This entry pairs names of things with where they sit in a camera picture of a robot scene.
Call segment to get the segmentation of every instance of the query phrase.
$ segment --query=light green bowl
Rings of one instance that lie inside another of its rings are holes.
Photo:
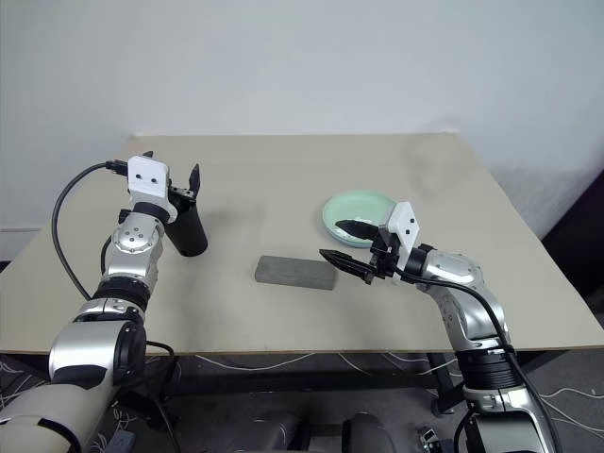
[[[355,238],[336,226],[340,220],[359,220],[371,225],[379,225],[386,212],[395,205],[393,199],[383,193],[373,191],[352,191],[339,193],[329,199],[323,207],[323,223],[329,234],[341,243],[351,247],[369,248],[371,241]]]

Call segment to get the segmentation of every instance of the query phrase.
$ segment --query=metal arm segment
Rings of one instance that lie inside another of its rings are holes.
[[[128,173],[133,211],[111,236],[107,271],[53,343],[50,385],[25,392],[0,412],[3,452],[88,451],[116,393],[143,375],[144,312],[165,225],[174,222],[176,209],[167,198],[165,164],[136,157]]]
[[[342,220],[336,226],[353,236],[373,240],[373,257],[364,263],[336,250],[320,250],[326,260],[367,284],[374,277],[400,279],[399,274],[403,274],[411,283],[417,282],[413,276],[420,277],[423,282],[417,283],[417,288],[438,304],[463,375],[464,398],[475,413],[466,428],[469,451],[553,453],[552,433],[544,414],[514,371],[489,313],[471,294],[436,284],[436,280],[455,283],[481,295],[509,344],[503,310],[485,287],[480,267],[460,254],[424,244],[412,247],[419,227],[409,203],[397,204],[380,226],[353,220]]]

